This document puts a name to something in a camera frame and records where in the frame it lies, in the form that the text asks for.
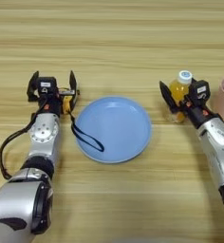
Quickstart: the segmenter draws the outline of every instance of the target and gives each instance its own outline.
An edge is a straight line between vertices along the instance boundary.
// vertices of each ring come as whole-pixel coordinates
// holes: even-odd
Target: bottle
[[[183,70],[178,73],[177,79],[170,83],[169,89],[177,105],[179,105],[179,102],[189,93],[189,85],[192,82],[192,78],[193,76],[191,72]],[[177,112],[172,116],[173,122],[183,122],[184,119],[185,116],[182,112]]]

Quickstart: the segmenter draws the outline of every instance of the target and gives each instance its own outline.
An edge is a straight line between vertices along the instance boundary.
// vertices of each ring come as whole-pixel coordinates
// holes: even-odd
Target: wooden table
[[[67,86],[70,69],[82,94],[76,116],[95,99],[126,96],[147,110],[154,136],[137,158],[103,165],[79,151],[62,117],[52,226],[34,242],[224,243],[224,207],[196,131],[165,120],[159,93],[159,80],[181,69],[217,91],[224,0],[0,0],[0,144],[37,108],[26,96],[32,73]],[[7,148],[12,173],[28,148],[27,135]]]

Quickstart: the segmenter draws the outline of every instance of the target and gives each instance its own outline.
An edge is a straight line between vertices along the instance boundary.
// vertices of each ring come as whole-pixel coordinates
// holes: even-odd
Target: black cord
[[[104,146],[102,145],[102,143],[98,140],[96,140],[95,138],[93,138],[92,136],[86,134],[85,132],[83,132],[76,124],[75,124],[75,118],[71,115],[70,111],[68,111],[68,114],[70,115],[70,119],[71,119],[71,131],[73,132],[73,134],[81,141],[83,141],[84,143],[88,144],[89,146],[93,147],[96,150],[99,150],[100,152],[104,151]],[[90,142],[84,140],[78,133],[83,134],[91,139],[93,139],[98,145],[99,147],[94,146],[93,144],[91,144]]]
[[[45,107],[45,105],[47,104],[47,99],[45,99],[44,103],[40,106],[40,108],[35,112],[35,114],[32,116],[30,123],[24,127],[23,129],[16,131],[14,133],[12,133],[11,135],[9,135],[4,142],[2,143],[1,147],[0,147],[0,169],[1,169],[1,173],[2,176],[5,179],[10,179],[11,175],[8,173],[7,168],[4,165],[4,160],[3,160],[3,151],[5,149],[5,147],[14,139],[16,139],[17,137],[21,136],[24,133],[27,133],[28,130],[31,128],[31,126],[35,123],[35,120],[38,116],[38,114],[40,113],[40,111]]]

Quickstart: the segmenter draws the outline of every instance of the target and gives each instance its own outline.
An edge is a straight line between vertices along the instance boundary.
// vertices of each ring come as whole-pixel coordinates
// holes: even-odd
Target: white bottle cap
[[[177,80],[181,84],[190,84],[192,82],[192,73],[187,71],[187,70],[182,70],[178,73],[178,78]]]

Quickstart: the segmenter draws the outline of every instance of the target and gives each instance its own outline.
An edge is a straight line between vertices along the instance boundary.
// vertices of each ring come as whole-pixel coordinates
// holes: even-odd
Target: blue plate
[[[106,97],[91,103],[82,111],[76,125],[104,146],[104,151],[100,152],[77,139],[82,152],[104,163],[132,159],[145,149],[152,135],[146,111],[138,103],[123,97]],[[98,146],[94,140],[81,137]]]

